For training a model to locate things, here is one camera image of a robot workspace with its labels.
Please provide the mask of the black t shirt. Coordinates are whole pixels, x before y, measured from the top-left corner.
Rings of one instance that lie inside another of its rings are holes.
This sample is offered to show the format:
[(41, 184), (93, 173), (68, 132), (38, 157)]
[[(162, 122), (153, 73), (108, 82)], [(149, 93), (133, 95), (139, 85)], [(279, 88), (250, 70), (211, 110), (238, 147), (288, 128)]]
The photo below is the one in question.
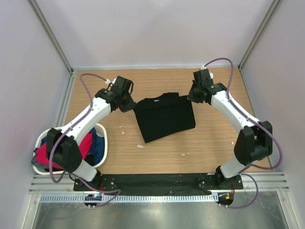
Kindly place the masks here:
[(145, 98), (136, 104), (133, 111), (145, 143), (196, 126), (191, 101), (178, 92)]

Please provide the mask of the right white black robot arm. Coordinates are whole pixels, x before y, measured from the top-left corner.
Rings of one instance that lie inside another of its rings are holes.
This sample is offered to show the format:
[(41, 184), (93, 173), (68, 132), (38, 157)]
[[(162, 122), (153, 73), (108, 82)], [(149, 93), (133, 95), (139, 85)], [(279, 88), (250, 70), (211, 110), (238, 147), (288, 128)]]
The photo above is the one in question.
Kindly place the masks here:
[(240, 171), (272, 154), (273, 141), (270, 134), (273, 128), (268, 121), (261, 122), (249, 114), (222, 83), (213, 82), (211, 75), (208, 69), (194, 72), (187, 98), (191, 102), (208, 103), (216, 108), (238, 133), (233, 157), (215, 170), (216, 185), (225, 189), (237, 179)]

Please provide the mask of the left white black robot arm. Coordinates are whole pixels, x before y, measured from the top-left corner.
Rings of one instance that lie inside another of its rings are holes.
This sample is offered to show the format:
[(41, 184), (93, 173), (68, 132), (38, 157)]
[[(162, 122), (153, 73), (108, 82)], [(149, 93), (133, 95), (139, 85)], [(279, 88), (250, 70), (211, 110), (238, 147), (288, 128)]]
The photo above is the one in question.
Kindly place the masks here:
[(58, 165), (64, 172), (76, 176), (89, 190), (97, 191), (101, 185), (101, 173), (82, 158), (80, 143), (111, 112), (119, 109), (125, 113), (136, 105), (131, 97), (133, 81), (122, 76), (104, 81), (108, 87), (100, 89), (95, 96), (89, 95), (90, 104), (87, 108), (69, 124), (59, 129), (51, 128), (47, 132), (46, 157), (54, 183), (61, 181), (53, 175), (53, 165)]

